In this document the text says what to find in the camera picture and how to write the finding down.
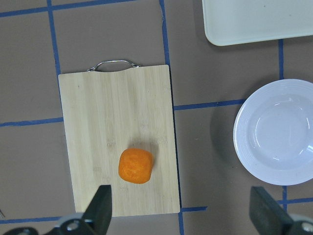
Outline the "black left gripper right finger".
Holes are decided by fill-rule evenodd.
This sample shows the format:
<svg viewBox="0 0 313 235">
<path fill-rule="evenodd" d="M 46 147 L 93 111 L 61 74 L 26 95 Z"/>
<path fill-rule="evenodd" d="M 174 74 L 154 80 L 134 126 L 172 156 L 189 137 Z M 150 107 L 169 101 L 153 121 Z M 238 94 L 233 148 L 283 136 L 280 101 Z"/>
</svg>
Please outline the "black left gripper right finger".
<svg viewBox="0 0 313 235">
<path fill-rule="evenodd" d="M 263 187 L 251 187 L 249 217 L 260 235 L 285 235 L 292 218 Z"/>
</svg>

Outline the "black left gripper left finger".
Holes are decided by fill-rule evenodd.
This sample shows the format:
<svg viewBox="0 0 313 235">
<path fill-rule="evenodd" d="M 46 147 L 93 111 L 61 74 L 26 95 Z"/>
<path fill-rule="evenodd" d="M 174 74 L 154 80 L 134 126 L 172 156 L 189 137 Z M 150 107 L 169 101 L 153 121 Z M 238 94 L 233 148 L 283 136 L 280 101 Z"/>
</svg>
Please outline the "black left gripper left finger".
<svg viewBox="0 0 313 235">
<path fill-rule="evenodd" d="M 105 235 L 112 219 L 112 188 L 101 185 L 82 216 L 95 235 Z"/>
</svg>

